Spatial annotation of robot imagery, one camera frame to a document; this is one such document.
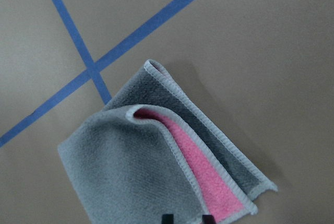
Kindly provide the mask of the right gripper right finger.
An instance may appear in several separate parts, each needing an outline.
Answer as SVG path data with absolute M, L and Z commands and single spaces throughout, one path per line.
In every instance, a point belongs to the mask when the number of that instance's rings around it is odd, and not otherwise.
M 202 224 L 215 224 L 215 219 L 213 215 L 202 215 Z

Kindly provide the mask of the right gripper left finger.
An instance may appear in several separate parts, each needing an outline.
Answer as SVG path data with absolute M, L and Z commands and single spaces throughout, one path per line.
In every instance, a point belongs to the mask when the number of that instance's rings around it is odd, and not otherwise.
M 161 224 L 173 224 L 173 214 L 163 214 Z

